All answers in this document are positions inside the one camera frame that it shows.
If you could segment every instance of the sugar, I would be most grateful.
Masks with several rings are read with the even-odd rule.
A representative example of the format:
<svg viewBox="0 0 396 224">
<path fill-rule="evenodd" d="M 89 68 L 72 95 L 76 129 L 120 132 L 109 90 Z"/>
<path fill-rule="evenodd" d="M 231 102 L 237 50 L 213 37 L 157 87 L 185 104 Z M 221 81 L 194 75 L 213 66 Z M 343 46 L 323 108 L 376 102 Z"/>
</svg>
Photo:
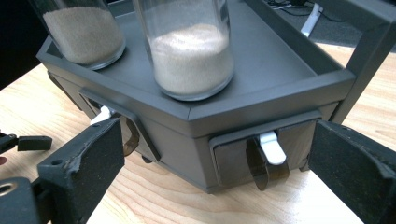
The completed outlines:
<svg viewBox="0 0 396 224">
<path fill-rule="evenodd" d="M 123 45 L 123 34 L 110 12 L 97 7 L 70 7 L 43 15 L 63 56 L 92 64 L 111 58 Z"/>
<path fill-rule="evenodd" d="M 196 24 L 156 37 L 150 48 L 157 83 L 175 95 L 212 91 L 233 73 L 228 34 L 214 25 Z"/>
</svg>

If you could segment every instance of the light wood surface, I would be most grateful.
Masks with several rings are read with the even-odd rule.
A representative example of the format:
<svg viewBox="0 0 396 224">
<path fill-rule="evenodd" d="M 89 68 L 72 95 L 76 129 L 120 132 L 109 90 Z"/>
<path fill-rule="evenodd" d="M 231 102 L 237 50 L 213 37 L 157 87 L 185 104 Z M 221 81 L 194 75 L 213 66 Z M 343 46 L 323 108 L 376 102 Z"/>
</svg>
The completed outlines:
<svg viewBox="0 0 396 224">
<path fill-rule="evenodd" d="M 353 49 L 321 45 L 345 64 Z M 396 149 L 396 54 L 390 54 L 344 124 Z M 53 85 L 39 65 L 0 91 L 0 129 L 53 138 L 49 152 L 3 156 L 0 179 L 37 178 L 35 166 L 89 125 L 85 114 Z M 258 191 L 253 183 L 205 194 L 138 154 L 126 158 L 90 223 L 361 223 L 313 172 L 292 171 L 282 186 Z"/>
</svg>

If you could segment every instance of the white lever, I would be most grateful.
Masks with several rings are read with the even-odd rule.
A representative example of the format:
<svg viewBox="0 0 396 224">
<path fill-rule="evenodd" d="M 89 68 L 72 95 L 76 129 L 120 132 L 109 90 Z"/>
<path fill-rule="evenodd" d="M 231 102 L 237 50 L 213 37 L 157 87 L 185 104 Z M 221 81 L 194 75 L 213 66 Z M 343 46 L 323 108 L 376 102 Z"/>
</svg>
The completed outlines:
<svg viewBox="0 0 396 224">
<path fill-rule="evenodd" d="M 109 108 L 105 105 L 100 108 L 100 111 L 101 112 L 94 119 L 91 120 L 91 125 L 111 118 L 111 116 L 113 116 L 113 114 L 116 112 L 114 109 Z"/>
<path fill-rule="evenodd" d="M 260 145 L 268 162 L 273 165 L 280 165 L 286 160 L 286 154 L 277 142 L 274 132 L 260 134 Z"/>
</svg>

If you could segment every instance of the clear glass container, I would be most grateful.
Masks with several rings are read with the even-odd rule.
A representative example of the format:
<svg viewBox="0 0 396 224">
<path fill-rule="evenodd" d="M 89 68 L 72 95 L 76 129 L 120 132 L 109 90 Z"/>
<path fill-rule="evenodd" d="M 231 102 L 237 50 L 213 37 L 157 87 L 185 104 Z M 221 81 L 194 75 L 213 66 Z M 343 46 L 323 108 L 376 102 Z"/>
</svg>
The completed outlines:
<svg viewBox="0 0 396 224">
<path fill-rule="evenodd" d="M 134 0 L 148 56 L 162 91 L 205 99 L 233 77 L 226 0 Z"/>
<path fill-rule="evenodd" d="M 96 70 L 114 63 L 125 37 L 103 0 L 30 0 L 62 55 Z"/>
</svg>

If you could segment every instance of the wooden table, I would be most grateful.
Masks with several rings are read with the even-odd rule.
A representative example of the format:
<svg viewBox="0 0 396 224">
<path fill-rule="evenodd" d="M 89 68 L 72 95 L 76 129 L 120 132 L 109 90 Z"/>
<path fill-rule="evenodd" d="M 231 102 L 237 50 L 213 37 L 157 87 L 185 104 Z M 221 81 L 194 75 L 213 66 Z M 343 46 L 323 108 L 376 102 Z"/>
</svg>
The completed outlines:
<svg viewBox="0 0 396 224">
<path fill-rule="evenodd" d="M 353 49 L 321 45 L 345 64 Z M 344 124 L 396 149 L 396 54 L 390 54 Z M 39 65 L 0 91 L 3 133 L 48 135 L 49 152 L 3 156 L 0 179 L 37 178 L 35 166 L 89 125 L 85 114 L 53 85 Z M 125 166 L 90 218 L 91 223 L 361 223 L 313 172 L 292 171 L 282 186 L 258 191 L 254 183 L 205 194 L 137 153 Z"/>
</svg>

